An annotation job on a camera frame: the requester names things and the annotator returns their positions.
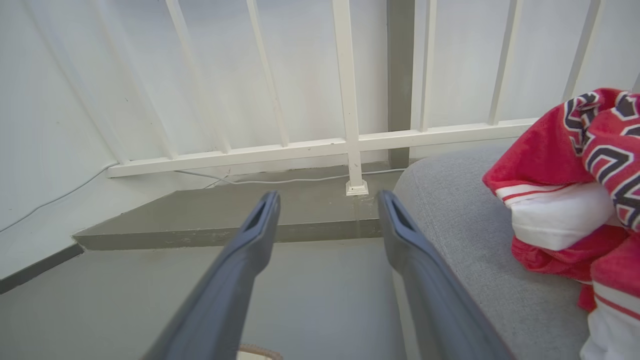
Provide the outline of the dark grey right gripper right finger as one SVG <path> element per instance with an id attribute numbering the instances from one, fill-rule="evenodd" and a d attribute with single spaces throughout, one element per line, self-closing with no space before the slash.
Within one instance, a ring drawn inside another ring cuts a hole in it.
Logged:
<path id="1" fill-rule="evenodd" d="M 407 360 L 515 360 L 400 199 L 377 194 Z"/>

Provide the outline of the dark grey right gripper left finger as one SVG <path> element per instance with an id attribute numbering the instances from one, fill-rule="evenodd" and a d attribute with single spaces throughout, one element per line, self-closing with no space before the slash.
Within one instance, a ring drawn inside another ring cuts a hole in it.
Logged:
<path id="1" fill-rule="evenodd" d="M 236 360 L 256 277 L 268 266 L 281 212 L 263 194 L 142 360 Z"/>

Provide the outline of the red basketball jersey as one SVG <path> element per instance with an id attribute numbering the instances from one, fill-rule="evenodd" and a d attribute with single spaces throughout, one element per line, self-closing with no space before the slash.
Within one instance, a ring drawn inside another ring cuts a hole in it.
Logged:
<path id="1" fill-rule="evenodd" d="M 640 360 L 640 93 L 557 105 L 482 180 L 510 209 L 514 258 L 582 285 L 581 360 Z"/>

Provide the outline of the beige laundry basket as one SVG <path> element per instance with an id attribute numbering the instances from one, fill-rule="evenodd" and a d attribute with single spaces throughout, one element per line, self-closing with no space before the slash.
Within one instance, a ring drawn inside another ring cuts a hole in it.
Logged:
<path id="1" fill-rule="evenodd" d="M 240 344 L 236 360 L 283 360 L 280 353 L 256 346 L 254 344 Z"/>

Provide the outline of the grey fabric sofa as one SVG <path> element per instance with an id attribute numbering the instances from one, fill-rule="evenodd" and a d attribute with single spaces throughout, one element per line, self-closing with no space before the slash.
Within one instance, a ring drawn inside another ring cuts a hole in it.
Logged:
<path id="1" fill-rule="evenodd" d="M 510 210 L 482 177 L 508 149 L 484 145 L 414 162 L 394 194 L 518 360 L 580 360 L 580 285 L 530 272 L 511 252 Z"/>

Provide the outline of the white metal railing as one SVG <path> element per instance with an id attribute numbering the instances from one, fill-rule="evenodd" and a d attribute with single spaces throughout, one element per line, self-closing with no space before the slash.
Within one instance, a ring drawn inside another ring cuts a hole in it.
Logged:
<path id="1" fill-rule="evenodd" d="M 536 118 L 497 121 L 490 118 L 487 123 L 473 123 L 420 129 L 388 131 L 370 134 L 359 133 L 357 96 L 355 89 L 355 63 L 349 0 L 333 0 L 334 34 L 337 45 L 337 63 L 340 84 L 342 120 L 345 137 L 332 137 L 313 141 L 286 142 L 284 145 L 250 146 L 230 148 L 222 151 L 173 154 L 167 157 L 130 161 L 118 144 L 118 136 L 107 118 L 95 109 L 92 94 L 78 75 L 73 62 L 68 58 L 58 36 L 50 28 L 50 21 L 34 0 L 22 0 L 32 16 L 41 36 L 46 40 L 50 52 L 66 76 L 78 98 L 82 101 L 91 120 L 110 151 L 118 158 L 114 165 L 103 171 L 108 178 L 139 176 L 203 169 L 207 167 L 240 166 L 272 161 L 289 161 L 299 158 L 332 157 L 347 155 L 349 178 L 361 180 L 361 152 L 397 150 L 399 148 L 456 144 L 474 141 L 496 141 L 497 139 L 521 136 Z"/>

